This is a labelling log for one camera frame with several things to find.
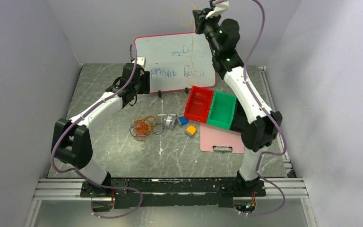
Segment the red plastic bin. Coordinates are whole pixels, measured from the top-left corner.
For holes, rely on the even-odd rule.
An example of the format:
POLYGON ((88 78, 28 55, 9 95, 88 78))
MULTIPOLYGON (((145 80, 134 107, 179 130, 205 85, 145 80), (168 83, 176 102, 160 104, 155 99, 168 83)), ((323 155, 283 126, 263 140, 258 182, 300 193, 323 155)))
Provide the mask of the red plastic bin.
POLYGON ((214 93, 213 90, 193 86, 185 106, 184 118, 206 123, 214 93))

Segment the green plastic bin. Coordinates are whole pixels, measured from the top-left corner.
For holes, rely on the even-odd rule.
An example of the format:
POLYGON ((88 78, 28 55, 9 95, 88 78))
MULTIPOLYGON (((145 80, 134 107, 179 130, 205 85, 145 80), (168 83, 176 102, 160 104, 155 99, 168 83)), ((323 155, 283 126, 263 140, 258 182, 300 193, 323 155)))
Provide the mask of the green plastic bin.
POLYGON ((235 95, 215 91, 206 124, 229 130, 236 102, 235 95))

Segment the black plastic bin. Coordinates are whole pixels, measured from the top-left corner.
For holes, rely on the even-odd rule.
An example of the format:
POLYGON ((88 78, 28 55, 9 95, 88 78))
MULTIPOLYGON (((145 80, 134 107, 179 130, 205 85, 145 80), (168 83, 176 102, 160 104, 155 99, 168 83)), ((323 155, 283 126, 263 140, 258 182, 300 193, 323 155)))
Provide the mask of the black plastic bin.
POLYGON ((243 109, 243 106, 240 104, 239 100, 236 100, 233 119, 230 125, 229 130, 243 133, 248 125, 247 115, 243 109))

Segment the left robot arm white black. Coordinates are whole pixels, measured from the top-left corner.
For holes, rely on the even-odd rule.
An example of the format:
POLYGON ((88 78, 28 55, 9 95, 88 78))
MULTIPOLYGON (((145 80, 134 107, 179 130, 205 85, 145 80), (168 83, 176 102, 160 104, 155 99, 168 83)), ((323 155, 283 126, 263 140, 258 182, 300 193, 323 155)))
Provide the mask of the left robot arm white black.
POLYGON ((150 73, 145 70, 146 59, 137 57, 123 67, 122 75, 110 85, 102 96, 78 115, 60 118, 54 126, 51 165, 58 173, 65 173, 55 160, 71 165, 69 171, 93 183, 93 191, 104 197, 112 190, 111 175, 93 159, 90 132, 108 117, 127 105, 133 106, 139 94, 149 94, 150 73))

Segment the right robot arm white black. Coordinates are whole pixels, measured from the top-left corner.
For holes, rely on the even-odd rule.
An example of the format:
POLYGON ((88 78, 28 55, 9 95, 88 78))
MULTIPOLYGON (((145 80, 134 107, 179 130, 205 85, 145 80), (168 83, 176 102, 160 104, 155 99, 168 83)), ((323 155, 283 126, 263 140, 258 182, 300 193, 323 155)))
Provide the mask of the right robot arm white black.
POLYGON ((241 134, 244 145, 243 163, 237 176, 236 190, 242 196, 254 190, 258 181, 258 159, 276 139, 282 121, 279 111, 273 111, 262 99, 236 50, 240 40, 239 24, 234 19, 220 22, 220 16, 208 17, 213 10, 193 10, 195 33, 204 35, 212 54, 215 72, 237 97, 231 130, 241 134))

